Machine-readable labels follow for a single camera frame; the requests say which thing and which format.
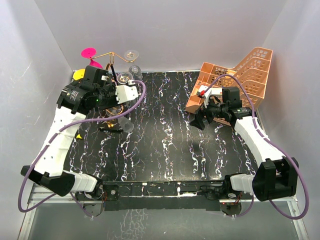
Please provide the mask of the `tall clear flute glass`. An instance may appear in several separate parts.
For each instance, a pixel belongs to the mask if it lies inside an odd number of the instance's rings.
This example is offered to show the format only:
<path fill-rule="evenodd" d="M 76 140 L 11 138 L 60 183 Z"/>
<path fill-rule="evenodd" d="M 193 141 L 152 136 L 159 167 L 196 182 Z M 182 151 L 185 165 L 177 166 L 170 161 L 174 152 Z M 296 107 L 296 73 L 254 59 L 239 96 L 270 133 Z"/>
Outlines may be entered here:
<path fill-rule="evenodd" d="M 134 85 L 134 78 L 130 72 L 121 72 L 117 75 L 117 83 L 120 85 L 132 86 Z"/>

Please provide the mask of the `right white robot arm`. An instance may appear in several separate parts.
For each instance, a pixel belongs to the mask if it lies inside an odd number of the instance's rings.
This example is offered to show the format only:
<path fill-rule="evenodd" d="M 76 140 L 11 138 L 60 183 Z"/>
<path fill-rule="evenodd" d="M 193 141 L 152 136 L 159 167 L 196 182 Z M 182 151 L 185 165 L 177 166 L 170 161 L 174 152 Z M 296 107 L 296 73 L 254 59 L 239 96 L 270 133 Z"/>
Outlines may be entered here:
<path fill-rule="evenodd" d="M 204 130 L 204 119 L 211 123 L 215 117 L 223 118 L 230 123 L 244 140 L 258 166 L 255 175 L 234 173 L 226 176 L 222 187 L 226 197 L 233 199 L 240 192 L 244 192 L 255 195 L 259 201 L 264 202 L 296 194 L 296 160 L 289 160 L 284 153 L 269 143 L 268 136 L 252 117 L 249 107 L 233 107 L 228 103 L 201 106 L 195 111 L 189 124 Z"/>

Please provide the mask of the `orange plastic wine glass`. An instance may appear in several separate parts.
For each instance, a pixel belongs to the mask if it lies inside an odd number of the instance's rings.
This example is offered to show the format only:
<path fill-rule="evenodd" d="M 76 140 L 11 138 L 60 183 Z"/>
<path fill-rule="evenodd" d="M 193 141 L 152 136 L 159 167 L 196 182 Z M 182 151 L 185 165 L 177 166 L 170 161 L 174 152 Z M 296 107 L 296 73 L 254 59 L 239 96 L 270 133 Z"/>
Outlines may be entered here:
<path fill-rule="evenodd" d="M 82 68 L 82 69 L 76 70 L 73 73 L 72 78 L 74 81 L 78 81 L 78 80 L 82 79 L 84 77 L 84 75 L 85 75 L 85 69 Z"/>

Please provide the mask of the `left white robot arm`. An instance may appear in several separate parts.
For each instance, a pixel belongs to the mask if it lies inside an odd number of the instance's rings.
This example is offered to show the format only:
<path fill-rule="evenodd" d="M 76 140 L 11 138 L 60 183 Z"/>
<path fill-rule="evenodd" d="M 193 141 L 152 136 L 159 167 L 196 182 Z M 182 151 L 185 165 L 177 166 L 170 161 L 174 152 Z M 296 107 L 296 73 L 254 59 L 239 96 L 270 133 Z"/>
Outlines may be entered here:
<path fill-rule="evenodd" d="M 116 74 L 87 66 L 84 76 L 66 85 L 58 97 L 53 123 L 44 143 L 46 151 L 34 160 L 33 170 L 25 165 L 21 175 L 63 197 L 69 192 L 86 192 L 93 200 L 103 195 L 101 180 L 90 174 L 64 170 L 64 163 L 82 121 L 93 109 L 116 107 Z"/>

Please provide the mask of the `clear wine glass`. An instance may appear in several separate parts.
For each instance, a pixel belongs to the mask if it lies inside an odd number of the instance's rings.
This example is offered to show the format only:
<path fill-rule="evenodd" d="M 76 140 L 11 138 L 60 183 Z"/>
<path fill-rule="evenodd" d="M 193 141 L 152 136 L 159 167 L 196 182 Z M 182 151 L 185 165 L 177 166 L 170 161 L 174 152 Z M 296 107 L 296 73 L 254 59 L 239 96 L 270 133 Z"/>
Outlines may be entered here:
<path fill-rule="evenodd" d="M 108 108 L 105 110 L 105 112 L 108 117 L 113 117 L 120 115 L 124 111 L 124 109 L 125 108 L 123 105 L 119 105 Z M 107 126 L 110 129 L 115 129 L 115 127 L 118 127 L 119 130 L 123 130 L 125 133 L 130 133 L 134 129 L 134 124 L 125 116 L 121 116 L 117 119 L 107 121 Z"/>
<path fill-rule="evenodd" d="M 127 50 L 124 53 L 124 58 L 131 63 L 128 71 L 132 74 L 134 80 L 142 80 L 142 70 L 135 63 L 136 59 L 139 57 L 139 52 L 136 50 Z"/>

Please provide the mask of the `pink plastic wine glass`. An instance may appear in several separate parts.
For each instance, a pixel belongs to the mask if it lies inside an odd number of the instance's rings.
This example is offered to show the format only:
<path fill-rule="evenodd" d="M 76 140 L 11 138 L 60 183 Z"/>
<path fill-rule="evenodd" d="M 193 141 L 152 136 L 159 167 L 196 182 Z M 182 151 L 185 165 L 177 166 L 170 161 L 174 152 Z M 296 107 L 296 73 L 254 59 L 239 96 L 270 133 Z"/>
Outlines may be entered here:
<path fill-rule="evenodd" d="M 93 60 L 93 57 L 96 55 L 96 53 L 97 51 L 95 48 L 88 47 L 83 49 L 80 54 L 83 58 L 90 60 L 90 63 L 89 63 L 90 66 L 102 69 L 103 66 L 97 61 Z"/>

